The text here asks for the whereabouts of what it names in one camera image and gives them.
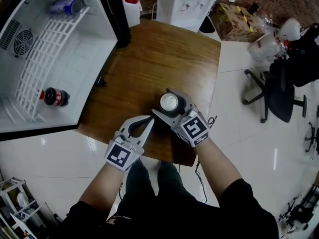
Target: red bottle cap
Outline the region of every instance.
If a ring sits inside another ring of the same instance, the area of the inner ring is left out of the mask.
[[[44,99],[44,97],[45,97],[45,92],[42,90],[41,95],[40,95],[40,99]]]

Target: white tile floor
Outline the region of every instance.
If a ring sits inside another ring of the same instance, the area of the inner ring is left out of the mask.
[[[268,121],[261,124],[263,100],[250,106],[241,104],[243,94],[248,90],[254,95],[258,93],[243,69],[253,68],[252,71],[258,74],[267,70],[268,65],[253,62],[246,49],[245,43],[222,42],[219,73],[209,113],[218,118],[210,137],[251,183],[261,206],[278,217],[293,196],[308,190],[319,168],[315,150],[306,154],[303,140],[309,133],[309,121],[318,126],[319,83],[296,88],[298,97],[306,94],[308,98],[305,119],[302,118],[302,109],[294,107],[290,123],[284,123],[270,113]],[[106,144],[74,131],[0,142],[0,169],[4,178],[25,179],[38,202],[46,202],[54,213],[65,218],[103,166],[106,147]],[[152,160],[144,159],[143,162],[149,168],[154,166]],[[201,201],[203,191],[194,170],[195,167],[182,166],[180,174],[186,189]],[[201,168],[199,171],[208,204],[218,206]],[[154,169],[150,169],[150,177],[157,192]],[[117,197],[113,212],[119,200]]]

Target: refrigerator fan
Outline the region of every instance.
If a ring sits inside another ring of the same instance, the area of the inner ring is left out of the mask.
[[[33,35],[31,30],[23,30],[17,34],[13,42],[15,56],[26,54],[33,45]]]

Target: open refrigerator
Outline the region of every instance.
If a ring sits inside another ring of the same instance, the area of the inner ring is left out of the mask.
[[[54,1],[8,0],[1,12],[0,140],[77,128],[106,60],[130,42],[122,0],[84,0],[76,16],[51,15]],[[48,87],[68,105],[40,100]]]

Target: black sleeve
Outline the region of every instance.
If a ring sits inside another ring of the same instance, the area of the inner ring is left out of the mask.
[[[236,180],[224,191],[219,205],[237,236],[279,238],[275,217],[259,205],[250,184],[243,179]]]
[[[98,227],[105,223],[107,216],[84,202],[78,202],[71,207],[53,238],[94,238]]]

